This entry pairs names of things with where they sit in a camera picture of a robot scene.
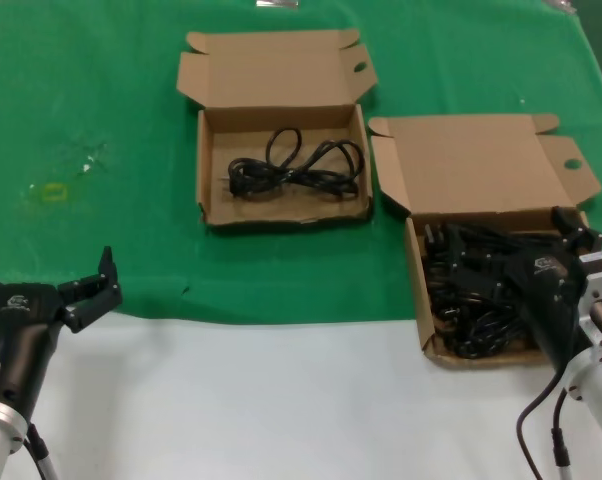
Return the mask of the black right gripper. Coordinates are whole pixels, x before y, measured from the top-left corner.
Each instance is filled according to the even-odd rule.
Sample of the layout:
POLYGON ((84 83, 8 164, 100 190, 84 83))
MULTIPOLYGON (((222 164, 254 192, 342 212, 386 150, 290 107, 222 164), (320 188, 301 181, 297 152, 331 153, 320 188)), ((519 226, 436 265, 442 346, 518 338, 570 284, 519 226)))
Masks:
POLYGON ((573 209, 553 207, 551 221, 560 233, 552 251, 525 249, 511 256, 516 242, 504 232, 450 226, 449 271, 459 289, 490 300, 502 294, 506 280, 534 341, 562 374, 589 347, 579 325, 585 276, 578 255, 601 251, 602 233, 573 209))

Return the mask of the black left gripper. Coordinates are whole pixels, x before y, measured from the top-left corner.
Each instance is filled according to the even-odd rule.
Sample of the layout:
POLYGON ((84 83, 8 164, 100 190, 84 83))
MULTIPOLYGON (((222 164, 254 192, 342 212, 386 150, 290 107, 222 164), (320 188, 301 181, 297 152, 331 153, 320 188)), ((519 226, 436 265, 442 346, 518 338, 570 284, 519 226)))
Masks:
POLYGON ((57 289, 41 283, 0 283, 0 403, 21 415, 34 412, 64 324, 79 333, 122 303, 110 246, 95 275, 57 289))

